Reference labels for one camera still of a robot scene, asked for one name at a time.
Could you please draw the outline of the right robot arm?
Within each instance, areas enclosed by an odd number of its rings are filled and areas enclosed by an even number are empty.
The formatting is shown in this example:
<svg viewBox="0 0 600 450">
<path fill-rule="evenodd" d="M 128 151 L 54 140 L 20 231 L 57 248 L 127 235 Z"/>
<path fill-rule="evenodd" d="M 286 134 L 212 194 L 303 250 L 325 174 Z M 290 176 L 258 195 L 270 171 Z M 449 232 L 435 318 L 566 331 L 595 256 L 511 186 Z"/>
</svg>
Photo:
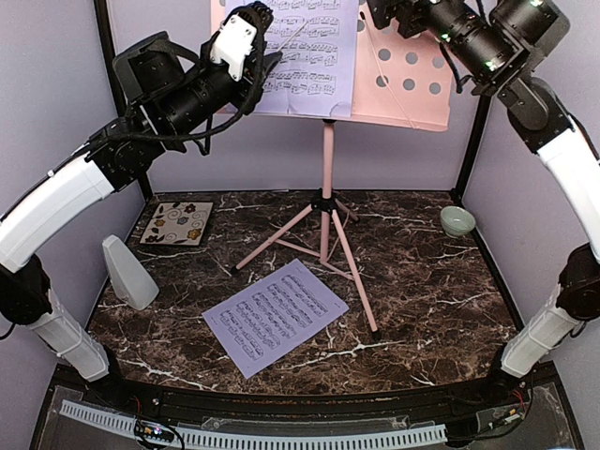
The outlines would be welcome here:
<svg viewBox="0 0 600 450">
<path fill-rule="evenodd" d="M 379 30 L 397 21 L 403 38 L 429 31 L 469 71 L 474 95 L 498 97 L 511 126 L 553 175 L 588 237 L 587 244 L 570 253 L 544 306 L 505 345 L 495 372 L 479 384 L 479 399 L 497 407 L 513 394 L 514 379 L 599 316 L 599 156 L 585 128 L 533 75 L 568 33 L 570 22 L 552 1 L 500 1 L 488 15 L 463 1 L 367 5 Z"/>
</svg>

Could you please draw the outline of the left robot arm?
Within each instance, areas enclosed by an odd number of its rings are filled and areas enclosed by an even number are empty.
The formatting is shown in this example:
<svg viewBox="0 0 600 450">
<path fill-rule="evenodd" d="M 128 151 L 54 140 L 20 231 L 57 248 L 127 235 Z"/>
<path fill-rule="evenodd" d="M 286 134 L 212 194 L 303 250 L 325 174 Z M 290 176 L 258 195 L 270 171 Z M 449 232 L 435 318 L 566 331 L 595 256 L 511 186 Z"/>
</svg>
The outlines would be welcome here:
<svg viewBox="0 0 600 450">
<path fill-rule="evenodd" d="M 280 60 L 266 50 L 274 20 L 266 4 L 235 7 L 198 52 L 164 32 L 118 54 L 114 73 L 127 100 L 123 115 L 92 135 L 28 190 L 1 218 L 1 312 L 33 330 L 67 360 L 113 409 L 132 400 L 131 386 L 105 348 L 61 306 L 38 250 L 91 205 L 146 174 L 168 151 L 195 143 L 202 154 L 223 131 L 213 115 L 233 105 L 253 112 L 268 75 Z"/>
</svg>

